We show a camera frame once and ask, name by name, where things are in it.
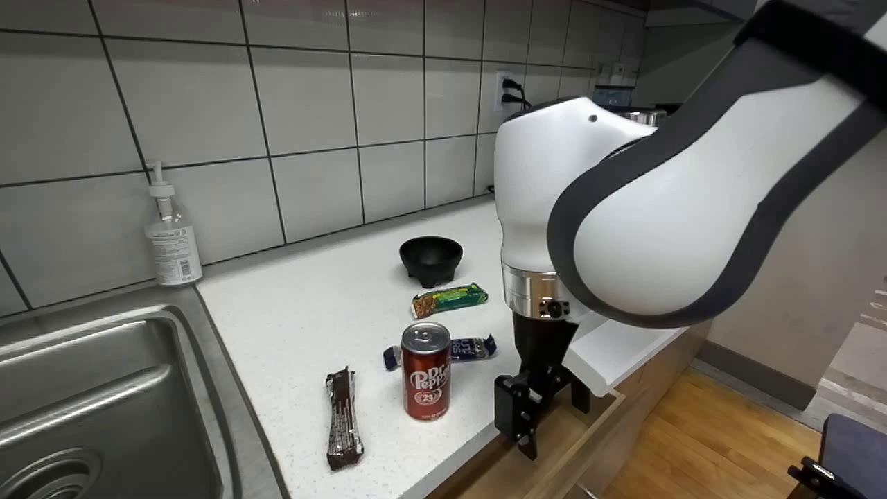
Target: soap dispenser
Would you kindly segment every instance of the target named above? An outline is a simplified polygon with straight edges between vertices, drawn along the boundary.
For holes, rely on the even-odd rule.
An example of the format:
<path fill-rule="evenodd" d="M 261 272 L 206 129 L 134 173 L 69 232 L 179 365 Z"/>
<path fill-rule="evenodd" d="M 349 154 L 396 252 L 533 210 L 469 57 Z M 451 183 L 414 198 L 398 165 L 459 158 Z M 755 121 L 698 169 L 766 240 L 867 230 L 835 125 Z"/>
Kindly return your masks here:
<path fill-rule="evenodd" d="M 193 226 L 174 210 L 174 185 L 163 176 L 163 165 L 155 162 L 150 197 L 157 204 L 157 218 L 143 226 L 153 248 L 157 286 L 188 286 L 202 276 Z"/>

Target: wooden floor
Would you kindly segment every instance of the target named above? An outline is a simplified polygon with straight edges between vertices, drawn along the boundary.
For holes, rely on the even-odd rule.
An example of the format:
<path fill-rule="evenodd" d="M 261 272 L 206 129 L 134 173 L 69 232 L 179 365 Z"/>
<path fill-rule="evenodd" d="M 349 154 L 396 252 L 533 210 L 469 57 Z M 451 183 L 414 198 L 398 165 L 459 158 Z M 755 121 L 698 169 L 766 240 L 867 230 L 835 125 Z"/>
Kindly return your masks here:
<path fill-rule="evenodd" d="M 817 431 L 688 372 L 645 422 L 606 499 L 788 495 L 788 465 L 817 453 Z"/>

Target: sink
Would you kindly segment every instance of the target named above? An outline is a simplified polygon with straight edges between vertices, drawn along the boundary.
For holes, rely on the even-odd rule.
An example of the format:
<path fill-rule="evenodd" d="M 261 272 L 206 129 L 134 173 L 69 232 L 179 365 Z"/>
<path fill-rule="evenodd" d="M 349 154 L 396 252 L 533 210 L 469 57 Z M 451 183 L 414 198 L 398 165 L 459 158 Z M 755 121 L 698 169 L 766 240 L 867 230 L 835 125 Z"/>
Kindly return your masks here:
<path fill-rule="evenodd" d="M 0 499 L 283 499 L 193 287 L 0 320 Z"/>

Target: soda can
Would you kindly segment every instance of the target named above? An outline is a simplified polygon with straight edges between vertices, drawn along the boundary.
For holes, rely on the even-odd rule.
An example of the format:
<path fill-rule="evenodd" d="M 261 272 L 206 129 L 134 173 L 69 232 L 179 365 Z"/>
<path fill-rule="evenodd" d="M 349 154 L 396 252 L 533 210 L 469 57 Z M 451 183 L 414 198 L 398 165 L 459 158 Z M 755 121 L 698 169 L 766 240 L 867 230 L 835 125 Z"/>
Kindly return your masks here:
<path fill-rule="evenodd" d="M 436 422 L 450 408 L 450 329 L 418 320 L 403 333 L 404 410 L 418 422 Z"/>

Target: green object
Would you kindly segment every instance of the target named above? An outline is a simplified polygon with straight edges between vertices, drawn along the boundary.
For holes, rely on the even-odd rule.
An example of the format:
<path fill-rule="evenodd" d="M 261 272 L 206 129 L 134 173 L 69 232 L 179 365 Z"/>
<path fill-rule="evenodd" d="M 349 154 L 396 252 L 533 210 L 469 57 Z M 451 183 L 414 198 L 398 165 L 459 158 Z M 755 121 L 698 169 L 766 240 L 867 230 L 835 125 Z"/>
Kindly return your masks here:
<path fill-rule="evenodd" d="M 441 290 L 414 295 L 414 316 L 423 319 L 432 312 L 475 308 L 475 304 L 484 304 L 484 302 L 487 302 L 487 290 L 482 290 L 477 282 L 458 286 L 458 287 L 441 287 Z"/>

